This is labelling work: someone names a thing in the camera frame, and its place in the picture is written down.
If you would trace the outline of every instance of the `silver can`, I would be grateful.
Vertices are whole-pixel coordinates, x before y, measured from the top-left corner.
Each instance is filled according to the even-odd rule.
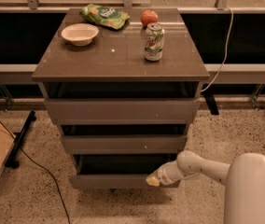
[[[162,56],[164,30],[159,23],[150,23],[146,28],[145,58],[158,61]]]

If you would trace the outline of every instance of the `apple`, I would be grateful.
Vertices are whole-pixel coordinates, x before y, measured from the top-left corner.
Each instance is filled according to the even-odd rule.
[[[141,23],[147,28],[147,26],[152,22],[158,22],[158,14],[153,10],[145,10],[141,14]]]

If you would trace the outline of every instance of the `bowl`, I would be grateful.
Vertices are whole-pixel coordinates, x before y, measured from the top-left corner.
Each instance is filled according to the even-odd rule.
[[[97,34],[98,28],[96,26],[86,23],[79,23],[64,28],[62,30],[61,36],[75,46],[82,47],[89,45]]]

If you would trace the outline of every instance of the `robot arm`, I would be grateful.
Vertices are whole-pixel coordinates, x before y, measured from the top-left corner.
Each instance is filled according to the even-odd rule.
[[[163,164],[149,175],[146,182],[151,186],[170,185],[178,180],[191,179],[199,174],[206,175],[225,185],[230,166],[218,161],[209,161],[191,151],[179,153],[176,161]]]
[[[183,151],[176,161],[163,164],[146,182],[170,185],[203,174],[224,185],[224,224],[265,223],[265,156],[246,153],[231,164],[203,159]]]

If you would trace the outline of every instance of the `cabinet top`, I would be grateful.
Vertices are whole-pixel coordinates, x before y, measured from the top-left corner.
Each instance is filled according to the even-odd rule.
[[[144,57],[144,8],[132,8],[119,31],[97,26],[99,34],[86,47],[76,47],[61,37],[63,28],[86,22],[79,9],[70,9],[33,74],[37,82],[80,81],[201,81],[208,78],[191,36],[175,8],[155,9],[165,30],[161,60]]]

